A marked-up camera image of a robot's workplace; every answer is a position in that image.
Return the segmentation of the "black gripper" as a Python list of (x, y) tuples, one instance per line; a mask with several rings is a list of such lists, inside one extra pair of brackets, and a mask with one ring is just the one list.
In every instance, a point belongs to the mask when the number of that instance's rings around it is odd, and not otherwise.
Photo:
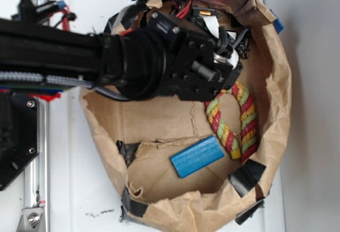
[(159, 35), (165, 53), (165, 72), (155, 95), (184, 101), (211, 101), (230, 89), (243, 65), (232, 45), (217, 54), (216, 42), (192, 22), (154, 11), (147, 30)]

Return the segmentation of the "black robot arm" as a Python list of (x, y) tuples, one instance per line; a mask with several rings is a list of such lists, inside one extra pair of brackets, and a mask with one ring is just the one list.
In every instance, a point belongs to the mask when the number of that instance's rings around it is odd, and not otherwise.
[(227, 40), (161, 11), (124, 35), (1, 20), (2, 88), (51, 94), (84, 87), (116, 100), (210, 101), (233, 86), (242, 68)]

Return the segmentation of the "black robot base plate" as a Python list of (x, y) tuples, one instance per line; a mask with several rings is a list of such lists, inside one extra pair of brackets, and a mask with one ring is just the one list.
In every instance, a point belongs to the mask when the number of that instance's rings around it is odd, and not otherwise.
[(27, 94), (1, 93), (1, 191), (38, 154), (38, 103)]

